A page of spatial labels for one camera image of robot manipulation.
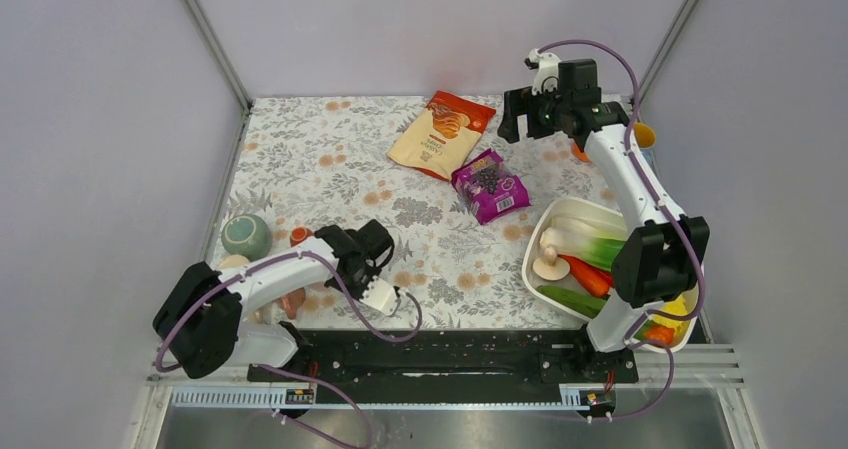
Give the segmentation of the small orange red cup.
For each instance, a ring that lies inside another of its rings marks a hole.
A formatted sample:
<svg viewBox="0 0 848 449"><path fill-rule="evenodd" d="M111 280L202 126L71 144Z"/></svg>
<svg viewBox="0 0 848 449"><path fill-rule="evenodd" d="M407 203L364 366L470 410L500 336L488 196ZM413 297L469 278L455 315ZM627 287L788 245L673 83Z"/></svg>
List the small orange red cup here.
<svg viewBox="0 0 848 449"><path fill-rule="evenodd" d="M289 245L296 247L314 235L314 232L306 227L296 227L289 234Z"/></svg>

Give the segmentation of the orange mug black handle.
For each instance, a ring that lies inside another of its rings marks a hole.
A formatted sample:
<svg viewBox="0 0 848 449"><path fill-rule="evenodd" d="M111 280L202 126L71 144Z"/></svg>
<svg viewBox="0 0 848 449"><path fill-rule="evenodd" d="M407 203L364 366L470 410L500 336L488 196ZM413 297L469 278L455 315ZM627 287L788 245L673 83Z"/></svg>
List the orange mug black handle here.
<svg viewBox="0 0 848 449"><path fill-rule="evenodd" d="M590 158L587 156L587 154L584 151L582 151L580 149L580 147L578 146L578 144L576 142L572 143L571 152L578 160L585 162L585 163L590 162Z"/></svg>

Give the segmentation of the blue mug yellow inside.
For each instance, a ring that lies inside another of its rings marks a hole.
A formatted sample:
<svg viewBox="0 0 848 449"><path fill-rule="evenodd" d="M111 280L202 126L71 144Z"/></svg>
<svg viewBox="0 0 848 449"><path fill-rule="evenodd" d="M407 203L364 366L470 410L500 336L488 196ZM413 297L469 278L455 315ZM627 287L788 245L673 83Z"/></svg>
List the blue mug yellow inside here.
<svg viewBox="0 0 848 449"><path fill-rule="evenodd" d="M641 154L647 161L648 166L655 169L655 158L653 146L656 143L656 134L652 128L642 122L635 122L633 134L640 148Z"/></svg>

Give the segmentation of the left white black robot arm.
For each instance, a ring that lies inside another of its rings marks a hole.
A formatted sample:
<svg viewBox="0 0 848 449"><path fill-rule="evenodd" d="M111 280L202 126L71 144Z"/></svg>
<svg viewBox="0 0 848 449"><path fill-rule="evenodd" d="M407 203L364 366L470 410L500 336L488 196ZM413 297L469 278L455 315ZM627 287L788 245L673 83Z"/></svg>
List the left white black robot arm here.
<svg viewBox="0 0 848 449"><path fill-rule="evenodd" d="M249 321L263 306L314 284L350 295L354 305L389 314L396 288L380 273L395 242L378 221L359 229L323 227L277 255L222 270L205 262L189 266L152 321L162 344L155 359L165 373L165 355L191 379L226 366L266 364L288 380L309 370L310 354L283 325Z"/></svg>

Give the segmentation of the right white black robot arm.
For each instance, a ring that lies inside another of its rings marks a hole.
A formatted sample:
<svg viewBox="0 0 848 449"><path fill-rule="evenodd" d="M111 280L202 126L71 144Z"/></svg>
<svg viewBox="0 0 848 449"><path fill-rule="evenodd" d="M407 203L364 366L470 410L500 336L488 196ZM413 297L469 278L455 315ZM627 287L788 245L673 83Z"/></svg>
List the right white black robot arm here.
<svg viewBox="0 0 848 449"><path fill-rule="evenodd" d="M704 218L688 216L650 171L633 133L636 114L603 102L595 61L533 51L525 63L536 73L533 83L505 92L498 135L517 142L520 117L530 138L566 134L600 170L627 227L611 268L616 292L584 326L590 343L573 355L577 374L597 381L613 367L611 352L625 349L665 302L705 289L710 229Z"/></svg>

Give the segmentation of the small salmon pink mug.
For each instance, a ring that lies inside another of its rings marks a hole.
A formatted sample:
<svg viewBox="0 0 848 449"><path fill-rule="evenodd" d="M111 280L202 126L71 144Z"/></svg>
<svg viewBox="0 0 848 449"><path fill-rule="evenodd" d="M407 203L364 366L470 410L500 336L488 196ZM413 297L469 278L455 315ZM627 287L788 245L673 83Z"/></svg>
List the small salmon pink mug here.
<svg viewBox="0 0 848 449"><path fill-rule="evenodd" d="M299 309L305 303L306 297L306 290L299 288L279 298L277 303L288 319L295 320Z"/></svg>

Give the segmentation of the floral table cloth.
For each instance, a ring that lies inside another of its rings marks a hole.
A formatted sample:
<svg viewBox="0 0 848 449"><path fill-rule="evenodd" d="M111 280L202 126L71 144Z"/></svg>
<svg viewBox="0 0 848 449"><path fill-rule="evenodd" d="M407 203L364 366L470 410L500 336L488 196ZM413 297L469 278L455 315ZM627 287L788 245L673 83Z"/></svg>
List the floral table cloth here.
<svg viewBox="0 0 848 449"><path fill-rule="evenodd" d="M261 217L271 249L299 227L357 228L375 219L396 248L383 277L405 291L393 316L367 311L382 329L575 328L577 317L526 285L527 248L543 213L563 197L620 210L626 194L578 160L562 134L499 138L492 120L475 151L496 151L530 204L481 224L447 182L393 162L388 152L423 111L423 96L259 98L224 201L227 217Z"/></svg>

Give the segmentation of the purple snack bag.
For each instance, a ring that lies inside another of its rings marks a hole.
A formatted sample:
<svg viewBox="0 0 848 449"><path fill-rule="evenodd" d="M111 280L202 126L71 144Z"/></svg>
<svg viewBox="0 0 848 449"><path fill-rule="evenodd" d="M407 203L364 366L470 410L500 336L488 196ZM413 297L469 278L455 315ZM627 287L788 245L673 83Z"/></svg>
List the purple snack bag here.
<svg viewBox="0 0 848 449"><path fill-rule="evenodd" d="M521 179L494 150L487 149L453 172L451 185L481 225L531 205Z"/></svg>

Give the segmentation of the white oval vegetable basin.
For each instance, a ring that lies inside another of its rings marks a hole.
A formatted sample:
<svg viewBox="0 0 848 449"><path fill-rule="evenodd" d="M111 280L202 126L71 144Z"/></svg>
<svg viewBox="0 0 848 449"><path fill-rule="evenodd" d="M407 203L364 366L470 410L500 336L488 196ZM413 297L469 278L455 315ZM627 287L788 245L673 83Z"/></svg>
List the white oval vegetable basin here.
<svg viewBox="0 0 848 449"><path fill-rule="evenodd" d="M533 263L538 258L538 254L541 251L539 246L541 234L552 224L554 219L560 216L576 218L589 225L599 227L612 238L622 240L628 236L626 222L622 214L618 211L606 208L588 200L566 196L556 199L548 206L548 208L542 213L534 231L531 234L530 242L527 245L521 266L521 275L526 288L533 296L537 297L555 310L568 314L569 316L573 316L580 324L588 323L591 320L591 317L560 304L554 299L541 294L537 290L537 288L541 285L550 284L567 292L589 296L589 293L571 276L567 276L557 281L547 281L540 278L533 270Z"/></svg>

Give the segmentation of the toy bok choy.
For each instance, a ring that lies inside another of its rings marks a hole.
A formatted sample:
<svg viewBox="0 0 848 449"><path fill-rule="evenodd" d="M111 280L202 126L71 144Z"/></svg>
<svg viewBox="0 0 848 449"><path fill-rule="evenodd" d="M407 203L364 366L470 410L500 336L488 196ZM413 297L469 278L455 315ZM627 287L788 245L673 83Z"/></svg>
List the toy bok choy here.
<svg viewBox="0 0 848 449"><path fill-rule="evenodd" d="M624 244L623 239L568 216L554 217L539 237L541 249L553 249L605 272L612 271Z"/></svg>

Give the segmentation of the toy mushroom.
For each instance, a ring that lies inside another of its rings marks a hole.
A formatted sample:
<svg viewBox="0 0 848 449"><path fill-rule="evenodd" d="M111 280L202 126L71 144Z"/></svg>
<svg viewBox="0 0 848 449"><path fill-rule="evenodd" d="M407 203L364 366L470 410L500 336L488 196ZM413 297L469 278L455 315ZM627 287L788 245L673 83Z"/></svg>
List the toy mushroom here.
<svg viewBox="0 0 848 449"><path fill-rule="evenodd" d="M545 281L559 281L570 274L570 264L559 257L553 246L545 247L532 264L534 273Z"/></svg>

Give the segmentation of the toy carrot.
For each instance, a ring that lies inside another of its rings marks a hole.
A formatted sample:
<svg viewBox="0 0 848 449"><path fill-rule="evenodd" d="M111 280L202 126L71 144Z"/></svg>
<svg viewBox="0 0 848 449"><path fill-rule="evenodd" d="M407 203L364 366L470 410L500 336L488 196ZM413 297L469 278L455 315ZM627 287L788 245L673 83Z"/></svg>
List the toy carrot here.
<svg viewBox="0 0 848 449"><path fill-rule="evenodd" d="M613 287L612 276L584 261L567 255L560 255L570 266L570 273L575 280L593 297L604 298Z"/></svg>

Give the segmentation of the toy cucumber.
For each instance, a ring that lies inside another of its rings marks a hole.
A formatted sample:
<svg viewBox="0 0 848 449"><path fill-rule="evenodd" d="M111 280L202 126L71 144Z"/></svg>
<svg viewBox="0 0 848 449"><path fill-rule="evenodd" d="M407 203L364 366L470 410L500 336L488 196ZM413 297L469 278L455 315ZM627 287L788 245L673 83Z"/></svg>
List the toy cucumber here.
<svg viewBox="0 0 848 449"><path fill-rule="evenodd" d="M602 311L607 302L604 298L578 293L570 289L553 285L541 285L537 288L537 291L543 296L548 297L558 304L585 316L588 319L596 317Z"/></svg>

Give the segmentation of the toy small tomato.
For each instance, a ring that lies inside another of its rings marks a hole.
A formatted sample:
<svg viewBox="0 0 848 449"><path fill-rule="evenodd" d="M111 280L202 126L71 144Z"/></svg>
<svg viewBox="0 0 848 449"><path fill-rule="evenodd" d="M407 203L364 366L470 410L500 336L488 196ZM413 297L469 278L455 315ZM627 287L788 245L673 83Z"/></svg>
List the toy small tomato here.
<svg viewBox="0 0 848 449"><path fill-rule="evenodd" d="M654 341L656 344L663 344L670 347L673 343L674 337L675 330L673 328L663 325L649 324L647 328L641 332L639 339L641 341Z"/></svg>

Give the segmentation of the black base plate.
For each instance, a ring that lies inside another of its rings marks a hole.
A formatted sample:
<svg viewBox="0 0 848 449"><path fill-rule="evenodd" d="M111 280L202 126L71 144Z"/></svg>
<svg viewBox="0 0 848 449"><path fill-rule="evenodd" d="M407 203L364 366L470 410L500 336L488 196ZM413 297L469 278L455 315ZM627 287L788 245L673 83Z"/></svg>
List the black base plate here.
<svg viewBox="0 0 848 449"><path fill-rule="evenodd" d="M639 376L627 352L578 363L574 330L422 331L392 344L367 331L304 330L287 372L316 377L365 404L555 403L561 385L617 386Z"/></svg>

